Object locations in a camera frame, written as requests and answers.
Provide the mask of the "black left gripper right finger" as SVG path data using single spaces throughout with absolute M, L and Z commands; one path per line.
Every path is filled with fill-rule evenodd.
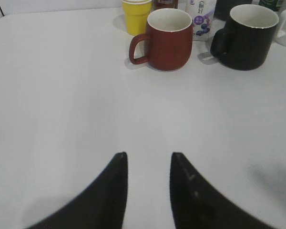
M 177 229 L 268 228 L 224 197 L 179 152 L 171 157 L 170 201 Z

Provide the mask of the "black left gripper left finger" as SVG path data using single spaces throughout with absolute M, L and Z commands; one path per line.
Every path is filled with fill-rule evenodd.
M 128 194 L 128 156 L 116 153 L 76 198 L 32 229 L 121 229 Z

